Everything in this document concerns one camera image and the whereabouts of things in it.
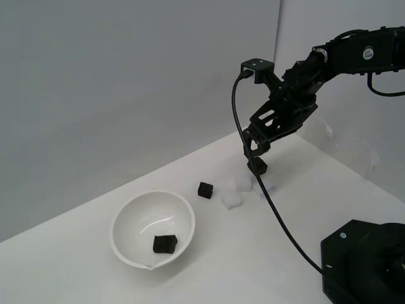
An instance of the black foam cube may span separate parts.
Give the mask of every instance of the black foam cube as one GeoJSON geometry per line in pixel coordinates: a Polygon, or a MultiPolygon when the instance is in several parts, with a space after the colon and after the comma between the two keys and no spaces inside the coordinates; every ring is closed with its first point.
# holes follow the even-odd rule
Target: black foam cube
{"type": "Polygon", "coordinates": [[[171,253],[176,249],[177,237],[172,236],[154,236],[153,252],[155,253],[171,253]]]}
{"type": "MultiPolygon", "coordinates": [[[[259,175],[263,175],[267,171],[267,164],[260,158],[260,157],[254,157],[253,162],[256,165],[256,168],[258,170],[259,175]]],[[[247,163],[247,166],[249,167],[250,171],[253,172],[251,162],[247,163]]]]}
{"type": "Polygon", "coordinates": [[[198,187],[198,195],[202,196],[203,198],[210,199],[213,195],[213,191],[213,185],[207,184],[206,182],[200,182],[200,186],[198,187]]]}

